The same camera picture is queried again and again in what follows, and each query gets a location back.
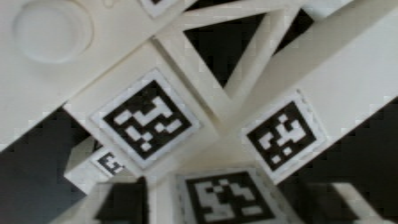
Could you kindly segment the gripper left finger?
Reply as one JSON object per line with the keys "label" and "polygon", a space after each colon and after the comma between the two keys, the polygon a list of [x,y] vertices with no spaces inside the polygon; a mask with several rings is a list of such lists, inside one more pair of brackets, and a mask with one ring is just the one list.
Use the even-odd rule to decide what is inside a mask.
{"label": "gripper left finger", "polygon": [[146,179],[100,183],[52,224],[150,224]]}

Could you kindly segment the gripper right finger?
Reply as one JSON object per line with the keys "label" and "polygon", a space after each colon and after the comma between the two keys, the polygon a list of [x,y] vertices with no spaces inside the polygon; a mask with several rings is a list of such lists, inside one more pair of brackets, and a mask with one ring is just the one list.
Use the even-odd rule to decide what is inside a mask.
{"label": "gripper right finger", "polygon": [[283,182],[279,188],[306,224],[398,224],[349,182]]}

